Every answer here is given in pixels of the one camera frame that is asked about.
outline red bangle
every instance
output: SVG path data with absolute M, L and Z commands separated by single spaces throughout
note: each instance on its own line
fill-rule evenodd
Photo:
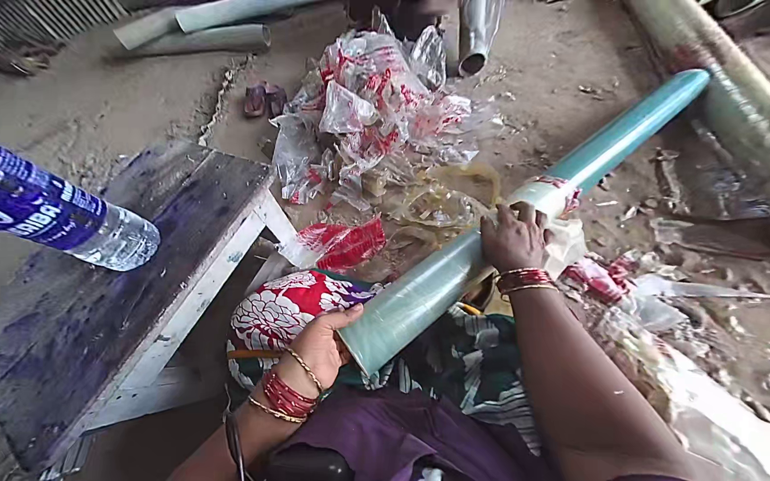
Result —
M 316 399 L 296 392 L 272 370 L 263 375 L 263 393 L 277 411 L 294 418 L 305 418 L 316 406 Z
M 525 267 L 524 269 L 514 269 L 503 272 L 498 279 L 498 290 L 502 293 L 524 288 L 527 286 L 550 286 L 554 282 L 545 269 Z

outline metal pipe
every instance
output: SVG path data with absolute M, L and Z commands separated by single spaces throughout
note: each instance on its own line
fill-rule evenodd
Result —
M 319 0 L 219 0 L 184 8 L 177 12 L 176 17 L 180 29 L 191 33 L 317 1 Z
M 179 7 L 168 7 L 143 16 L 127 25 L 115 28 L 115 37 L 121 42 L 123 48 L 131 50 L 159 38 L 166 33 L 179 31 L 175 13 Z
M 462 0 L 459 4 L 459 75 L 474 75 L 486 65 L 503 9 L 504 0 Z
M 700 68 L 712 80 L 700 116 L 723 148 L 762 179 L 770 203 L 770 81 L 694 0 L 627 0 L 671 73 Z
M 531 181 L 511 200 L 525 200 L 549 216 L 559 216 L 565 197 L 592 188 L 646 139 L 668 123 L 709 82 L 703 70 L 675 75 L 647 98 L 605 125 L 546 174 L 567 182 L 562 188 Z M 433 253 L 365 305 L 365 313 L 340 337 L 365 374 L 377 371 L 452 306 L 487 269 L 475 229 Z
M 174 55 L 212 50 L 262 51 L 270 48 L 270 28 L 265 25 L 235 25 L 200 32 L 171 33 L 137 49 L 122 50 L 120 57 Z

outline hand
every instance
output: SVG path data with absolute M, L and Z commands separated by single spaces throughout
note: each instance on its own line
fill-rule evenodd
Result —
M 518 219 L 510 207 L 503 204 L 497 207 L 498 225 L 486 216 L 480 220 L 483 257 L 498 272 L 542 267 L 543 249 L 549 234 L 542 228 L 546 215 L 526 202 L 512 205 L 519 212 Z
M 347 364 L 352 358 L 338 337 L 337 330 L 355 322 L 364 311 L 363 305 L 356 304 L 343 312 L 323 314 L 308 322 L 305 329 L 290 344 L 296 354 L 311 368 L 323 389 L 328 389 L 335 383 L 340 366 Z M 275 374 L 299 394 L 305 397 L 319 395 L 314 381 L 290 354 L 284 354 L 274 369 Z

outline blue bottle label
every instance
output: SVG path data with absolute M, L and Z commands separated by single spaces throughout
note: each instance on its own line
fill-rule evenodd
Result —
M 0 147 L 0 230 L 66 251 L 102 226 L 106 203 Z

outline white pipe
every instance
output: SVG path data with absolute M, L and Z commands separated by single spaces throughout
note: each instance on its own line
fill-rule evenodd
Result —
M 210 28 L 186 35 L 171 33 L 137 49 L 125 50 L 123 57 L 173 55 L 211 50 L 261 51 L 270 47 L 270 28 L 265 25 L 234 25 Z
M 264 16 L 284 8 L 313 4 L 318 0 L 219 0 L 177 12 L 177 23 L 183 32 L 227 25 L 254 16 Z
M 177 10 L 180 8 L 163 8 L 123 27 L 115 28 L 115 37 L 120 40 L 123 48 L 131 50 L 150 42 L 154 38 L 179 30 L 175 17 Z

